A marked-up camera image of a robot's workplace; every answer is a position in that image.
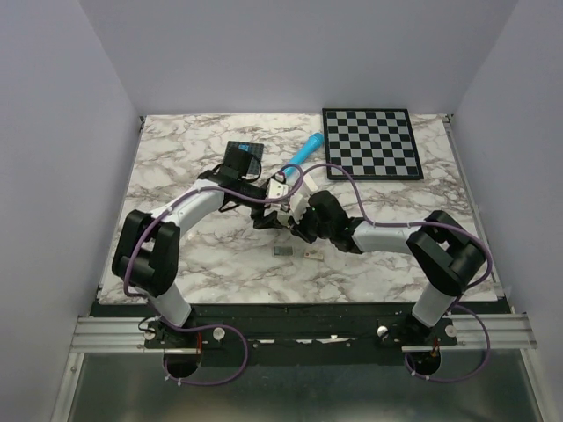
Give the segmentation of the white staple box sleeve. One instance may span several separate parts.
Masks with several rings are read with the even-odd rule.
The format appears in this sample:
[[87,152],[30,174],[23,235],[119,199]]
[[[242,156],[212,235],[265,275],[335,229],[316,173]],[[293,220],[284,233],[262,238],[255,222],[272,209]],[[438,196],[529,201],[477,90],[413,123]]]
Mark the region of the white staple box sleeve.
[[324,255],[317,250],[307,249],[303,253],[303,257],[307,259],[315,259],[322,261],[324,259]]

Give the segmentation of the cream plastic piece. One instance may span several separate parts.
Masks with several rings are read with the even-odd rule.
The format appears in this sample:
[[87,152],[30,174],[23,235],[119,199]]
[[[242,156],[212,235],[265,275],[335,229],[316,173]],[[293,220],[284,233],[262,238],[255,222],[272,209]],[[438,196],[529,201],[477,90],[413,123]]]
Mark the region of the cream plastic piece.
[[308,193],[315,193],[318,190],[317,184],[309,174],[303,176],[303,189]]

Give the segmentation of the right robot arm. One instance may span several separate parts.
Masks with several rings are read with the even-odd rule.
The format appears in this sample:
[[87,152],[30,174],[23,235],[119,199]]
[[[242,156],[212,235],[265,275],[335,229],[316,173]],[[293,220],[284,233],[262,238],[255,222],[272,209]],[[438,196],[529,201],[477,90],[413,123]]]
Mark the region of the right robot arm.
[[[418,222],[373,222],[349,216],[332,194],[321,191],[312,194],[303,216],[290,228],[309,244],[322,238],[346,253],[412,255],[428,278],[404,325],[406,337],[417,345],[433,338],[442,316],[492,271],[492,256],[483,242],[440,210]],[[482,266],[482,280],[475,280]]]

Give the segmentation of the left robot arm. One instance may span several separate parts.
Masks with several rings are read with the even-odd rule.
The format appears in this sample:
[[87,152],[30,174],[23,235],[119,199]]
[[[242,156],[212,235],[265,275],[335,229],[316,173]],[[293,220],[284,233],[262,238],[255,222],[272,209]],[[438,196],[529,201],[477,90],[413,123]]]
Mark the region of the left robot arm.
[[285,164],[261,186],[248,178],[256,158],[248,151],[232,147],[223,161],[201,173],[194,184],[168,204],[149,213],[133,210],[123,223],[112,273],[123,281],[128,297],[142,297],[167,322],[165,337],[176,347],[194,340],[195,327],[188,320],[192,305],[176,285],[180,241],[196,224],[214,212],[233,207],[251,210],[255,229],[284,229],[282,211],[290,210],[290,200],[303,182],[298,163]]

